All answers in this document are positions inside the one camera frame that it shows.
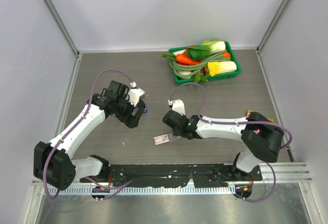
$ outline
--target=carrot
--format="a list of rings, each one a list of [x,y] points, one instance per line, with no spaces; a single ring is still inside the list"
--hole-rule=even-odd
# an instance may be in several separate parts
[[[226,51],[222,57],[230,57],[230,53]]]
[[[188,65],[197,65],[200,63],[200,61],[191,61],[191,59],[183,54],[177,54],[176,55],[176,61],[178,63],[182,64],[188,64]]]

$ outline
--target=black mounting plate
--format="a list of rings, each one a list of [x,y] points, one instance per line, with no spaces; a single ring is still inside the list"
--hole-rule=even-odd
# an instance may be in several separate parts
[[[231,167],[224,164],[111,165],[109,175],[112,175],[113,186],[131,180],[129,187],[177,188],[185,187],[193,179],[196,188],[226,187],[230,181],[243,181],[233,175]],[[262,181],[259,166],[251,173],[253,181]]]

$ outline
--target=toy vegetable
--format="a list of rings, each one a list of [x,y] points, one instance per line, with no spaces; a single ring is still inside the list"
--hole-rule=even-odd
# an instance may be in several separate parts
[[[237,70],[235,62],[210,62],[207,64],[206,72],[211,77],[217,74],[224,74],[228,72],[234,72]]]
[[[188,52],[186,56],[189,57],[191,60],[199,60],[205,57],[208,57],[214,53],[224,51],[226,49],[226,44],[224,41],[212,41],[212,42],[205,42],[202,45],[196,46],[189,46]],[[182,54],[184,50],[174,52],[174,55]]]
[[[198,81],[207,81],[206,76],[204,76],[200,71],[203,67],[207,66],[209,62],[218,62],[218,61],[230,61],[231,58],[228,57],[230,54],[227,54],[226,50],[222,52],[218,52],[216,54],[213,54],[211,56],[203,58],[199,64],[197,65],[189,65],[184,66],[180,65],[177,59],[175,58],[174,54],[161,54],[162,57],[168,57],[170,59],[170,66],[173,69],[174,73],[180,77],[181,79],[186,78],[193,78],[194,82]],[[183,72],[184,74],[181,74],[180,71],[190,71],[188,74],[186,72]]]
[[[192,61],[189,57],[182,54],[177,54],[175,59],[178,63],[186,65],[197,65],[200,63],[200,61]]]

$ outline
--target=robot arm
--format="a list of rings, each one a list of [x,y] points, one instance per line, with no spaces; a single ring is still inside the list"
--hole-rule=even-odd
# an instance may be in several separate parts
[[[96,180],[102,180],[107,177],[109,171],[107,160],[96,155],[72,160],[74,153],[91,131],[109,115],[115,115],[129,128],[137,127],[146,105],[141,100],[145,92],[140,88],[129,90],[126,85],[112,81],[108,89],[104,90],[106,91],[102,94],[96,93],[92,96],[87,115],[85,112],[88,105],[85,105],[82,112],[62,133],[50,140],[48,144],[39,142],[36,145],[33,168],[35,177],[43,179],[45,161],[53,146],[62,140],[63,135],[72,130],[82,117],[83,120],[69,133],[53,154],[47,169],[47,183],[60,190],[65,190],[75,179],[95,176]]]
[[[237,119],[216,119],[202,117],[209,122],[202,121],[197,115],[186,117],[185,107],[180,99],[169,101],[172,107],[163,118],[163,122],[173,130],[173,135],[187,139],[202,139],[210,137],[229,138],[244,142],[247,149],[239,153],[233,164],[233,173],[237,178],[248,177],[253,168],[261,162],[276,162],[282,143],[284,132],[281,129],[266,125],[239,125],[243,121],[269,121],[257,112],[249,117]],[[221,121],[234,125],[219,125],[211,123]]]

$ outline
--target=green tray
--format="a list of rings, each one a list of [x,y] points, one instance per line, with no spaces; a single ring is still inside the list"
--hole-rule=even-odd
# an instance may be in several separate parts
[[[236,77],[237,74],[240,74],[241,73],[241,67],[237,61],[237,58],[234,54],[234,52],[232,51],[230,45],[229,45],[229,42],[225,41],[225,48],[226,50],[230,53],[231,55],[231,61],[234,61],[237,65],[237,70],[235,72],[230,72],[230,73],[224,73],[224,74],[217,74],[213,77],[210,77],[210,76],[206,76],[207,79],[209,80],[209,82],[212,82],[214,80],[218,80],[218,79],[228,79],[228,78],[233,78],[233,77]],[[188,46],[185,46],[185,47],[179,47],[179,48],[172,48],[169,50],[170,53],[173,53],[173,52],[176,52],[176,51],[181,51],[181,50],[184,50],[186,49]],[[174,79],[175,79],[175,82],[180,86],[184,83],[188,83],[188,82],[193,82],[192,79],[181,79],[180,77],[176,76],[176,74],[173,72],[173,75],[174,75]]]

